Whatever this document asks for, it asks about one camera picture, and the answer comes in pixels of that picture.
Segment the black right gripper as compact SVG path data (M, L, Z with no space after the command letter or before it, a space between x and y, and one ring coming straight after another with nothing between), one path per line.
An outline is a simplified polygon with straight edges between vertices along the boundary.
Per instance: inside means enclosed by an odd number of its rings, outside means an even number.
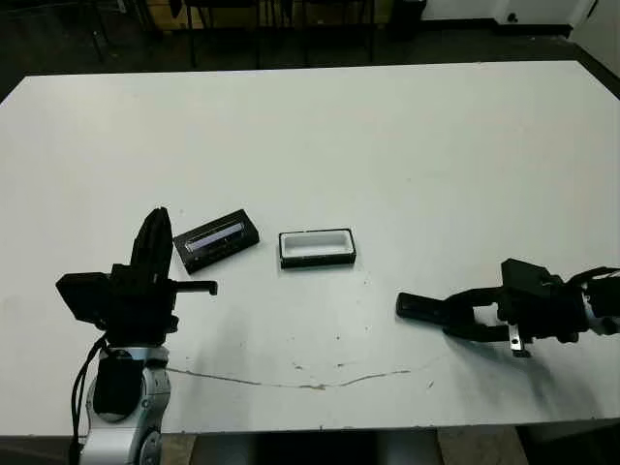
M525 345L534 339L555 337L576 343L589 328L581 291L566 285L541 286L535 292L508 286L475 288L440 301L440 313L473 312L498 301L498 318L508 325L479 323L473 313L451 318L444 334L473 342L507 342L515 357L529 357Z

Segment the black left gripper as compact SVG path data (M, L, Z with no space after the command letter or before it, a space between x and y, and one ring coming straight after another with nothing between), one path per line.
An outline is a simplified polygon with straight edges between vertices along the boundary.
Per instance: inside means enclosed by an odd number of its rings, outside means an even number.
M173 314L180 293L218 293L215 281L175 281L171 265L171 220L165 207L152 210L134 240L130 265L114 264L107 313L107 340L113 347L158 347L177 331Z

